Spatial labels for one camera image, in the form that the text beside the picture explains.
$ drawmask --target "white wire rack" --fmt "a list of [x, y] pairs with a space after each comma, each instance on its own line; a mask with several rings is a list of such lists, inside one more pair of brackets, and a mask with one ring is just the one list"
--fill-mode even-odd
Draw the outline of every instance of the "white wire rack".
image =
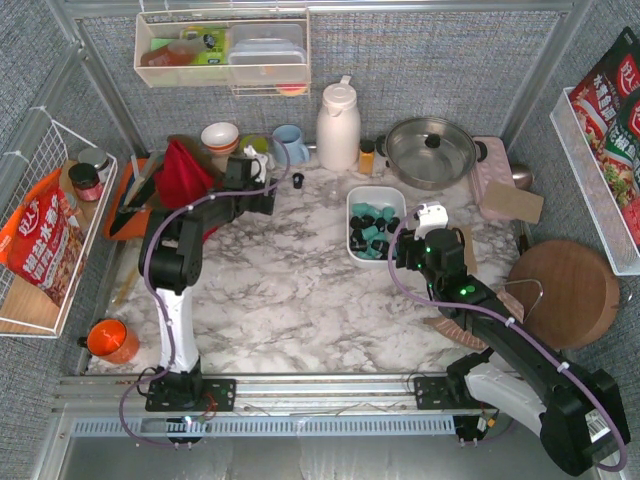
[[640, 275], [640, 253], [582, 134], [569, 100], [572, 90], [573, 88], [563, 90], [549, 116], [560, 137], [613, 272], [618, 276]]
[[[26, 162], [27, 166], [22, 174], [18, 186], [13, 192], [6, 210], [2, 213], [2, 225], [7, 222], [11, 214], [23, 202], [26, 194], [33, 188], [33, 186], [54, 169], [62, 167], [69, 158], [63, 133], [72, 135], [90, 147], [96, 147], [96, 145], [91, 141], [51, 118], [43, 107], [38, 108], [47, 115], [50, 125], [40, 140], [32, 157], [30, 159], [26, 158], [20, 151], [6, 152], [4, 154], [5, 157], [7, 155], [19, 157]], [[100, 220], [109, 200], [117, 175], [118, 163], [116, 158], [109, 153], [107, 153], [107, 156], [109, 158], [109, 174], [104, 184], [104, 192], [98, 201], [95, 214], [85, 236], [85, 241], [80, 253], [81, 259], [87, 258], [91, 246], [93, 245], [93, 241], [95, 240], [95, 236], [100, 225]], [[29, 309], [13, 308], [13, 306], [10, 305], [12, 300], [11, 290], [12, 288], [16, 288], [15, 285], [17, 279], [16, 275], [6, 266], [0, 265], [0, 336], [59, 337], [64, 327], [71, 304], [73, 303], [74, 294], [78, 286], [78, 280], [81, 277], [81, 273], [78, 272], [81, 263], [82, 262], [78, 262], [74, 269], [69, 282], [69, 288], [67, 289], [60, 308], [49, 308], [45, 309], [45, 311], [41, 310], [40, 312], [30, 312], [28, 311]], [[40, 292], [37, 287], [33, 285], [29, 285], [29, 287], [30, 288], [26, 293], [27, 295], [29, 295], [29, 292], [33, 292], [34, 295], [42, 295], [42, 292]], [[49, 312], [56, 312], [57, 314], [54, 317], [54, 315]]]

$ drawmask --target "wooden cutting board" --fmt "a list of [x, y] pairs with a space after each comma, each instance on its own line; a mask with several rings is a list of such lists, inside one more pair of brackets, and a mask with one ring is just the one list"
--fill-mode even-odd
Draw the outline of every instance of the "wooden cutting board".
[[[618, 280], [597, 252], [568, 240], [550, 240], [527, 250], [509, 281], [535, 278], [544, 296], [525, 326], [550, 347], [579, 348], [600, 338], [618, 312]], [[525, 312], [538, 298], [533, 282], [508, 285]]]

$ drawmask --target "food container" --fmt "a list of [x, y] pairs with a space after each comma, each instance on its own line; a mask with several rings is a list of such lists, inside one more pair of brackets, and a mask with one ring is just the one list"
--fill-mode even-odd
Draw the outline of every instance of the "food container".
[[437, 117], [405, 120], [378, 137], [377, 147], [400, 180], [422, 190], [454, 185], [487, 155], [483, 144]]
[[231, 47], [289, 42], [301, 47], [302, 27], [295, 23], [263, 23], [234, 25], [229, 30]]
[[[407, 205], [404, 200], [404, 195], [398, 190], [392, 187], [378, 187], [378, 186], [365, 186], [356, 187], [347, 195], [347, 229], [346, 229], [346, 248], [347, 254], [351, 259], [351, 262], [360, 268], [387, 268], [386, 260], [366, 260], [358, 258], [349, 249], [349, 237], [353, 229], [349, 226], [349, 220], [351, 220], [351, 209], [356, 203], [368, 203], [369, 205], [376, 207], [378, 210], [382, 210], [384, 207], [393, 207], [396, 211], [396, 216], [404, 218], [407, 215]], [[389, 232], [385, 232], [387, 241], [391, 242], [391, 235]]]
[[69, 179], [80, 200], [95, 202], [102, 196], [98, 171], [88, 163], [77, 163], [69, 169]]
[[109, 158], [107, 157], [107, 153], [101, 148], [85, 148], [78, 154], [78, 162], [93, 165], [98, 171], [100, 182], [104, 183], [107, 181], [107, 177], [109, 176]]

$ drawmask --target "orange snack bag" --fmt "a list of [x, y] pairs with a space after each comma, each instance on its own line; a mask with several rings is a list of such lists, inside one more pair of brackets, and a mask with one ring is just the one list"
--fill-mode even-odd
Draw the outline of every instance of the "orange snack bag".
[[69, 288], [83, 241], [80, 229], [64, 213], [60, 172], [40, 180], [0, 231], [0, 262], [44, 291], [57, 306]]

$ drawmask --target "cardboard piece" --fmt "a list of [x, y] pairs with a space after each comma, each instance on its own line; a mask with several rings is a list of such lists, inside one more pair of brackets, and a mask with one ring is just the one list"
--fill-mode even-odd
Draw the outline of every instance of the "cardboard piece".
[[538, 223], [544, 198], [503, 183], [489, 182], [482, 206], [517, 220]]

